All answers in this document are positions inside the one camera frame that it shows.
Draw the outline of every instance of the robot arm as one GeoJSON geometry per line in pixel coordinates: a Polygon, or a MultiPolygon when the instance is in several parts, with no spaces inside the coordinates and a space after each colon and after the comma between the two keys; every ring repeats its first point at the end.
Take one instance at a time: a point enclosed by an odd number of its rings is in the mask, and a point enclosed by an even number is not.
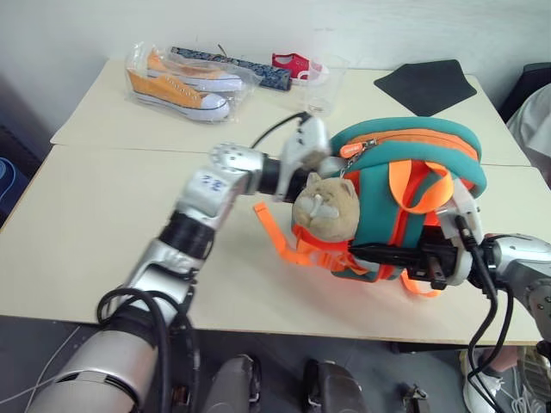
{"type": "MultiPolygon", "coordinates": [[[[308,116],[284,145],[279,160],[239,145],[218,145],[211,154],[213,164],[191,177],[168,225],[150,242],[125,287],[160,291],[187,307],[193,297],[195,276],[237,196],[261,192],[273,194],[276,201],[292,202],[310,170],[328,176],[343,167],[343,161],[330,157],[330,153],[323,122],[308,116]]],[[[451,217],[457,214],[474,219],[469,224],[474,227],[475,237],[481,238],[477,213],[472,198],[459,187],[439,216],[442,222],[452,222],[451,217]]],[[[435,238],[436,243],[428,236],[422,238],[417,249],[370,245],[350,250],[365,261],[406,266],[412,278],[444,288],[463,282],[472,262],[457,230],[447,225],[443,228],[444,237],[435,238]]],[[[504,237],[496,239],[489,250],[496,279],[512,285],[544,338],[550,340],[549,244],[531,237],[504,237]]],[[[176,309],[162,299],[155,301],[166,325],[170,325],[176,309]]],[[[121,299],[117,303],[116,317],[93,335],[53,384],[40,393],[31,412],[119,413],[144,405],[158,361],[158,345],[148,308],[141,301],[130,305],[124,302],[121,299]]]]}
{"type": "MultiPolygon", "coordinates": [[[[194,279],[214,245],[233,202],[263,192],[293,201],[307,178],[330,153],[321,120],[305,117],[285,144],[280,160],[250,148],[222,144],[212,165],[200,168],[185,186],[168,225],[145,249],[124,287],[168,294],[182,307],[193,297],[194,279]]],[[[166,325],[176,309],[155,299],[166,325]]],[[[40,393],[31,412],[134,411],[144,405],[158,361],[152,315],[142,301],[123,305],[40,393]]]]}
{"type": "Polygon", "coordinates": [[[551,342],[551,244],[526,235],[487,238],[486,265],[496,284],[511,286],[546,342],[551,342]]]}

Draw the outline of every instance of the table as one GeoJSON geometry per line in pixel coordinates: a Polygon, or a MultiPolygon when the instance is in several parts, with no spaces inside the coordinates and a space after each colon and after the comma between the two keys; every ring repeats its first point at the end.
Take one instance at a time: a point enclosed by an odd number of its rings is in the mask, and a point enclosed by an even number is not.
{"type": "MultiPolygon", "coordinates": [[[[326,119],[330,133],[357,122],[392,116],[413,116],[407,108],[373,85],[388,71],[349,70],[334,113],[326,119]]],[[[529,166],[517,143],[499,118],[479,82],[467,80],[477,94],[436,117],[453,120],[472,129],[483,148],[482,163],[529,166]]],[[[250,145],[260,134],[292,113],[301,111],[304,89],[290,92],[259,88],[238,111],[237,123],[205,125],[162,112],[128,97],[124,64],[109,60],[71,118],[52,143],[88,147],[209,152],[220,141],[250,145]]],[[[278,155],[282,142],[294,131],[289,124],[270,135],[259,149],[278,155]]]]}
{"type": "MultiPolygon", "coordinates": [[[[120,285],[206,155],[56,145],[0,235],[0,314],[94,322],[97,300],[120,285]]],[[[551,193],[530,167],[487,165],[480,197],[488,232],[551,239],[551,193]]],[[[465,344],[486,315],[464,283],[437,299],[399,281],[341,280],[276,254],[252,211],[266,196],[238,199],[198,275],[191,317],[198,328],[465,344]]],[[[270,204],[282,227],[290,205],[270,204]]],[[[504,314],[500,294],[498,319],[504,314]]],[[[482,339],[495,342],[498,326],[482,339]]],[[[540,335],[516,305],[509,344],[540,335]]]]}

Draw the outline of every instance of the floor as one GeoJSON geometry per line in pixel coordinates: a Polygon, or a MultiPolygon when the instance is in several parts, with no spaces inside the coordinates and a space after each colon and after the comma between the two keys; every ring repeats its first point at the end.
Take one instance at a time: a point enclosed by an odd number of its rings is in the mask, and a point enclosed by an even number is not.
{"type": "MultiPolygon", "coordinates": [[[[74,324],[0,317],[0,400],[34,385],[44,364],[74,329],[74,324]]],[[[59,353],[45,379],[52,377],[93,331],[83,326],[59,353]]],[[[404,412],[398,389],[401,384],[413,383],[429,394],[433,413],[467,411],[461,398],[456,351],[394,354],[384,342],[204,330],[199,331],[199,339],[203,384],[200,399],[205,397],[207,384],[221,363],[246,352],[255,354],[262,363],[263,413],[300,412],[302,368],[310,358],[335,361],[348,368],[361,384],[374,413],[404,412]]],[[[511,377],[505,380],[510,384],[511,377]]],[[[22,413],[29,394],[0,404],[0,413],[22,413]]],[[[505,406],[505,399],[500,401],[505,406]]]]}

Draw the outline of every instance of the zipper pull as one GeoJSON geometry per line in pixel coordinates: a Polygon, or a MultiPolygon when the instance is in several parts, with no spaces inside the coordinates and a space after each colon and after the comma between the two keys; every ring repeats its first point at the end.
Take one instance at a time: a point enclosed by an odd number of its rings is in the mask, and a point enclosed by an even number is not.
{"type": "Polygon", "coordinates": [[[356,142],[354,144],[345,145],[341,148],[341,150],[338,153],[344,159],[349,159],[351,157],[354,157],[356,155],[363,153],[367,149],[370,149],[376,145],[377,145],[377,140],[370,139],[364,142],[356,142]]]}
{"type": "Polygon", "coordinates": [[[339,151],[339,154],[341,157],[348,159],[348,162],[346,163],[346,166],[341,169],[340,177],[342,178],[344,176],[346,171],[350,169],[350,166],[352,166],[367,149],[370,149],[375,145],[377,145],[377,140],[370,139],[365,142],[357,142],[355,144],[343,146],[339,151]]]}

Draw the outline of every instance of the orange zipper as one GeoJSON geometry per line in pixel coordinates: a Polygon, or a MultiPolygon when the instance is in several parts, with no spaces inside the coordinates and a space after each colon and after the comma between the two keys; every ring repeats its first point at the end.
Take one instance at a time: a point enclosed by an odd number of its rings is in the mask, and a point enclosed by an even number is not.
{"type": "Polygon", "coordinates": [[[437,131],[430,131],[430,134],[428,134],[426,129],[405,129],[403,131],[385,131],[359,135],[347,145],[341,147],[339,154],[341,157],[349,159],[387,141],[419,142],[456,149],[478,161],[476,150],[458,136],[437,131]]]}

